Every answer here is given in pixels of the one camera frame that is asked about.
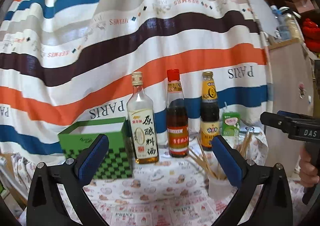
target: human hand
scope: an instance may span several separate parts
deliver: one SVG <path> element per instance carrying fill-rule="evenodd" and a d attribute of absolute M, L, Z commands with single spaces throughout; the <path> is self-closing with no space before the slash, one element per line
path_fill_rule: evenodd
<path fill-rule="evenodd" d="M 319 182 L 318 169 L 313 166 L 311 162 L 311 156 L 306 151 L 304 146 L 300 148 L 300 184 L 304 187 L 312 187 Z"/>

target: red object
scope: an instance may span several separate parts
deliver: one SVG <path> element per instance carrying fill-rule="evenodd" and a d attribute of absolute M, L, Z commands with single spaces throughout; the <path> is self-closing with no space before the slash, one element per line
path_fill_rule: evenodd
<path fill-rule="evenodd" d="M 312 52 L 320 53 L 320 40 L 314 40 L 314 39 L 305 37 L 304 42 Z"/>
<path fill-rule="evenodd" d="M 168 82 L 180 81 L 179 69 L 169 69 L 167 70 Z"/>
<path fill-rule="evenodd" d="M 303 22 L 302 33 L 307 47 L 315 52 L 320 53 L 320 28 L 309 18 Z"/>
<path fill-rule="evenodd" d="M 317 28 L 318 25 L 314 22 L 312 22 L 309 18 L 306 18 L 305 21 L 303 22 L 304 27 L 308 28 Z"/>

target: red bottle cap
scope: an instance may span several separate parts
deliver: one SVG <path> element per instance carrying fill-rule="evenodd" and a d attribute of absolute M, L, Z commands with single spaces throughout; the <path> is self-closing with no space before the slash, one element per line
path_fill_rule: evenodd
<path fill-rule="evenodd" d="M 180 81 L 179 69 L 169 69 L 167 70 L 168 82 Z"/>

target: bottle cap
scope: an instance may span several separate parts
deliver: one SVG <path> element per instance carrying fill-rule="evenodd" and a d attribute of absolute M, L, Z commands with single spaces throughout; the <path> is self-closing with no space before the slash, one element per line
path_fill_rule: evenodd
<path fill-rule="evenodd" d="M 168 82 L 179 81 L 180 80 L 179 69 L 169 69 L 169 70 L 167 70 L 167 77 L 168 77 Z"/>
<path fill-rule="evenodd" d="M 133 72 L 131 74 L 132 85 L 143 85 L 142 72 Z"/>
<path fill-rule="evenodd" d="M 213 73 L 210 72 L 210 71 L 208 71 L 208 72 L 203 72 L 203 73 L 202 73 L 202 76 L 203 76 L 203 77 L 213 76 Z"/>

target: pink box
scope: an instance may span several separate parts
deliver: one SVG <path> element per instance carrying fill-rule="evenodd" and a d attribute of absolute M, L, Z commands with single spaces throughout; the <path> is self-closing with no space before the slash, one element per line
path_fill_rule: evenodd
<path fill-rule="evenodd" d="M 299 13 L 315 9 L 311 0 L 292 0 Z"/>

